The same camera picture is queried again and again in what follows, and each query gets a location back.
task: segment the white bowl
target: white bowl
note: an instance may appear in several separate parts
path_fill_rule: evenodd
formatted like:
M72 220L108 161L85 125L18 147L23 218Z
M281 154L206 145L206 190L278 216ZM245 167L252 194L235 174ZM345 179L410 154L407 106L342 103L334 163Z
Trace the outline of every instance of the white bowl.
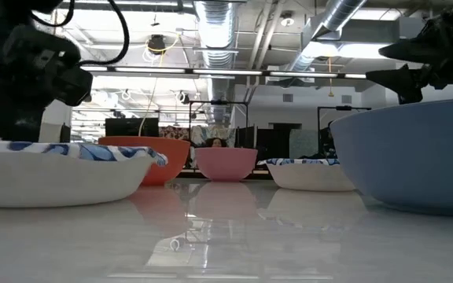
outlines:
M128 197L153 163L148 148L0 141L0 207L96 204Z
M339 164L329 160L266 160L274 181L285 189L319 192L347 192L353 184Z
M397 208L453 214L453 100L354 114L331 131L357 189Z

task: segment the ceiling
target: ceiling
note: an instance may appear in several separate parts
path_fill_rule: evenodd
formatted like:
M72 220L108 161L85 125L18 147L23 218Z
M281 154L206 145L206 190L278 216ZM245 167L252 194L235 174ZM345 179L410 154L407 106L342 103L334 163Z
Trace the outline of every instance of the ceiling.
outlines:
M295 23L289 27L280 24L276 25L274 36L271 39L271 50L263 60L263 68L269 65L288 64L300 49L300 33L304 28L305 19L313 17L316 13L321 13L326 5L326 0L304 1L304 0L281 0L285 1L284 10L293 12ZM256 18L263 9L265 0L250 0L238 6L238 22L236 24L236 49L238 54L235 58L235 68L246 68L247 62L252 51L252 46L256 38ZM444 7L452 6L453 0L417 0L417 1L398 1L398 0L370 0L353 17L359 20L395 20L401 13L410 13L413 17L418 17L417 13L423 10L431 10L434 13ZM57 11L58 21L64 18L66 9ZM153 67L176 67L176 68L203 68L204 62L200 52L195 52L194 47L200 47L200 36L197 32L197 20L192 14L141 12L134 9L124 11L131 33L131 49L128 55L119 63L126 66L153 66ZM119 19L113 11L109 10L88 10L77 9L70 24L62 29L57 29L56 33L72 40L80 47L82 56L85 59L106 60L115 57L123 42L123 34ZM160 59L152 57L145 50L145 44L151 35L164 35L167 46L172 46L170 50ZM391 60L378 59L358 59L333 57L329 61L315 61L312 65L316 71L328 72L358 72L364 73L372 70L393 68ZM334 80L334 86L355 86L358 87L364 81L355 80ZM329 87L328 79L316 79L315 90ZM98 76L94 79L94 93L110 93L116 95L117 105L121 108L140 109L144 111L150 108L160 108L171 111L188 110L187 105L183 105L176 99L176 94L180 92L189 94L194 100L208 100L206 79L169 79L169 78L141 78L141 77L120 77L120 76ZM149 98L153 95L153 103L149 103ZM262 107L263 99L253 98L253 107ZM83 103L81 108L111 108L106 101L93 100L91 103ZM75 124L85 121L102 121L105 117L112 116L111 112L81 112L73 114ZM178 120L186 120L186 114L168 117L169 123Z

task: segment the air duct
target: air duct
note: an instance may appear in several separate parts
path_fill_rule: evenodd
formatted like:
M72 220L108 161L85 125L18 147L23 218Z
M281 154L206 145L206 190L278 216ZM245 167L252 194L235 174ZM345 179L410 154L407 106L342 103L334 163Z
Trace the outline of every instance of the air duct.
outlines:
M207 68L228 69L233 67L234 54L221 49L231 48L234 43L236 4L229 2L195 2L198 31L201 45L213 51L204 51ZM234 81L229 79L208 79L208 96L211 101L234 98ZM215 123L223 122L224 108L212 107Z
M305 72L314 61L314 39L337 32L340 39L341 29L349 22L354 14L366 3L367 0L329 0L323 13L310 19L311 27L310 42L303 46L302 51L286 69L292 72Z

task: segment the pink bowl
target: pink bowl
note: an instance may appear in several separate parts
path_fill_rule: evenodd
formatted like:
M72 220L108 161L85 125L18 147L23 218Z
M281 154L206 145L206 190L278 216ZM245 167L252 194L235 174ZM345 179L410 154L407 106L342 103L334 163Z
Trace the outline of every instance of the pink bowl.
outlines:
M238 182L255 167L256 149L195 149L195 160L202 174L212 181Z

